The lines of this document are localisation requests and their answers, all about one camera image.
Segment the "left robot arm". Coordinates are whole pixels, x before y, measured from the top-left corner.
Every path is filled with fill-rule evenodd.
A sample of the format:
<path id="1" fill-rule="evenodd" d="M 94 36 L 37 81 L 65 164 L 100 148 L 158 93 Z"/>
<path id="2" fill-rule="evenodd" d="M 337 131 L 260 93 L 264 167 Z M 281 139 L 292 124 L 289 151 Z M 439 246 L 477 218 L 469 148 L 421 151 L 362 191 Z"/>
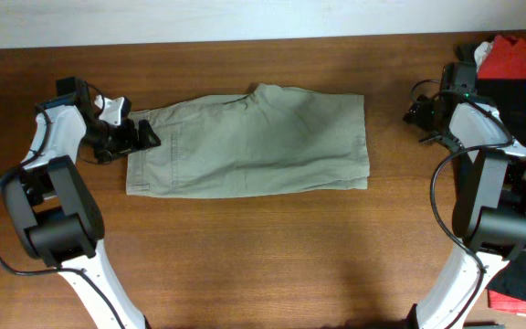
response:
<path id="1" fill-rule="evenodd" d="M 100 208 L 77 169 L 79 150 L 93 162 L 116 159 L 160 145 L 151 125 L 130 119 L 126 97 L 109 99 L 94 85 L 57 80 L 55 98 L 36 105 L 36 134 L 19 165 L 0 178 L 0 195 L 26 254 L 45 267 L 17 276 L 61 276 L 99 328 L 147 328 L 110 265 Z"/>

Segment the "khaki shorts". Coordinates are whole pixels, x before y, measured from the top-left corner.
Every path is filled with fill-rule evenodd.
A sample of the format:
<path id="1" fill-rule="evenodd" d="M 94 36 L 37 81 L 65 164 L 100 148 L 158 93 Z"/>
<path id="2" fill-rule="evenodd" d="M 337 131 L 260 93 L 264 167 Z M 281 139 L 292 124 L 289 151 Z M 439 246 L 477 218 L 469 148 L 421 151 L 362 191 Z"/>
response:
<path id="1" fill-rule="evenodd" d="M 370 175 L 364 97 L 259 84 L 137 111 L 161 143 L 129 155 L 126 192 L 237 198 L 363 190 Z"/>

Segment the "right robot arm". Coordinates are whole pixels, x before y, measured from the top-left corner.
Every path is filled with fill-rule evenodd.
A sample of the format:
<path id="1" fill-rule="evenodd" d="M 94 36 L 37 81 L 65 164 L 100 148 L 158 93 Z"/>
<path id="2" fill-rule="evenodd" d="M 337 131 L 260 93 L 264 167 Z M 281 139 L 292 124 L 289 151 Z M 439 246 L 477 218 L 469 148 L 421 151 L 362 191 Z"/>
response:
<path id="1" fill-rule="evenodd" d="M 491 280 L 526 251 L 526 80 L 482 80 L 474 63 L 446 65 L 439 90 L 420 95 L 404 116 L 458 159 L 454 246 L 435 286 L 412 306 L 406 328 L 462 328 Z"/>

